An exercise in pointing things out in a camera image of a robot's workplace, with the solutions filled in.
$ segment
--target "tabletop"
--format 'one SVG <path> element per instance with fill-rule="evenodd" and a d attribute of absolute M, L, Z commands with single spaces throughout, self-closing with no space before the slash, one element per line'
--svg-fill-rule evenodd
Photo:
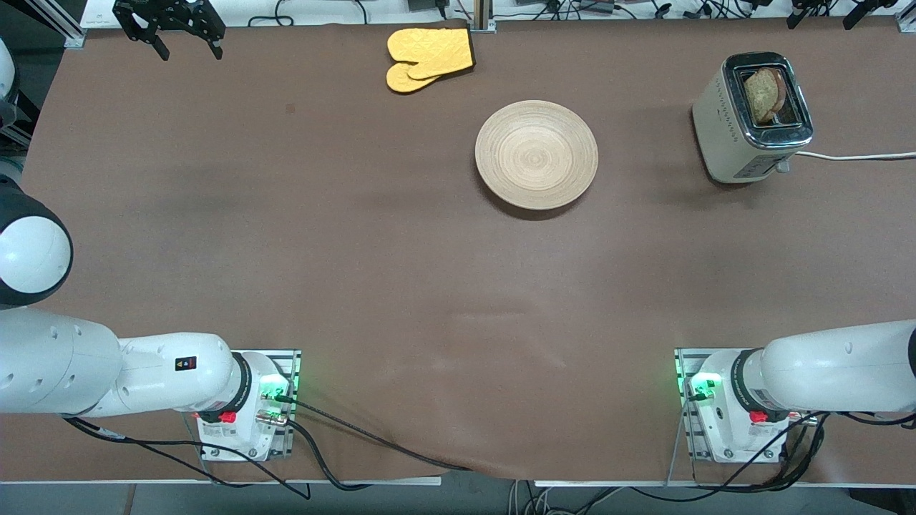
<path fill-rule="evenodd" d="M 406 96 L 385 86 L 397 28 L 230 29 L 220 61 L 177 34 L 168 62 L 114 32 L 66 52 L 24 187 L 68 226 L 75 259 L 38 307 L 121 336 L 299 348 L 302 398 L 415 451 L 499 477 L 624 482 L 667 473 L 675 348 L 912 317 L 911 161 L 796 158 L 726 188 L 705 176 L 689 115 L 726 57 L 772 50 L 805 92 L 810 150 L 912 150 L 916 39 L 891 19 L 505 24 L 474 35 L 473 72 Z M 513 209 L 478 178 L 477 131 L 525 99 L 594 133 L 597 175 L 567 209 Z M 908 432 L 838 419 L 807 481 L 916 483 Z M 172 411 L 100 422 L 187 437 Z M 304 423 L 338 477 L 441 472 Z M 2 480 L 193 477 L 51 415 L 5 415 L 0 437 Z M 271 467 L 321 477 L 302 441 Z M 676 478 L 691 478 L 684 454 Z"/>

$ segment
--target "toaster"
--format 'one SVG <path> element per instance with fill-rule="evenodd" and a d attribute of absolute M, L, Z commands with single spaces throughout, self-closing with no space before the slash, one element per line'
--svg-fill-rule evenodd
<path fill-rule="evenodd" d="M 782 76 L 786 101 L 773 119 L 757 123 L 750 112 L 744 83 L 760 68 Z M 719 182 L 754 182 L 811 143 L 814 129 L 802 89 L 786 58 L 774 52 L 736 54 L 722 63 L 692 106 L 693 127 L 710 177 Z"/>

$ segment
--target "red button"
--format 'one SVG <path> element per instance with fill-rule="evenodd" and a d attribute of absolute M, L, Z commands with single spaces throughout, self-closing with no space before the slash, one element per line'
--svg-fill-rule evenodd
<path fill-rule="evenodd" d="M 752 411 L 750 414 L 750 421 L 753 423 L 760 423 L 767 421 L 767 414 L 763 411 Z"/>

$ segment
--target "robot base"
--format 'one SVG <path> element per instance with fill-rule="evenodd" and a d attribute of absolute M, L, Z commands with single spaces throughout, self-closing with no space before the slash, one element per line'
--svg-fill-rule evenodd
<path fill-rule="evenodd" d="M 290 354 L 289 365 L 280 365 L 266 356 Z M 289 407 L 284 407 L 274 401 L 264 399 L 264 393 L 272 395 L 290 394 L 290 380 L 298 383 L 299 351 L 241 351 L 242 357 L 251 367 L 251 391 L 242 408 L 235 414 L 233 422 L 208 423 L 197 419 L 197 429 L 201 442 L 216 444 L 233 448 L 248 457 L 264 461 L 272 456 L 288 455 L 290 451 L 291 436 L 285 427 L 277 427 L 260 422 L 256 415 L 271 414 L 274 416 L 287 415 Z M 219 449 L 204 447 L 202 459 L 207 461 L 239 462 L 245 461 L 242 456 L 234 453 L 220 452 Z"/>
<path fill-rule="evenodd" d="M 696 409 L 696 419 L 688 432 L 688 437 L 692 437 L 693 459 L 746 463 L 789 424 L 785 420 L 753 422 L 738 402 L 732 390 L 731 370 L 741 350 L 681 349 L 679 353 L 678 365 L 684 376 L 683 392 L 688 397 L 705 397 L 704 400 L 685 400 Z M 688 369 L 683 356 L 695 358 L 703 351 L 708 357 L 699 369 Z M 778 463 L 784 442 L 785 436 L 779 438 L 754 463 Z"/>

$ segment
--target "yellow oven mitt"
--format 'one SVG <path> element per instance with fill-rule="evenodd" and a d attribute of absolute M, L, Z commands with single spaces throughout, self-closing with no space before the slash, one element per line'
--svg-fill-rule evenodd
<path fill-rule="evenodd" d="M 388 70 L 388 86 L 399 93 L 474 66 L 467 28 L 404 28 L 388 38 L 388 53 L 399 61 Z"/>

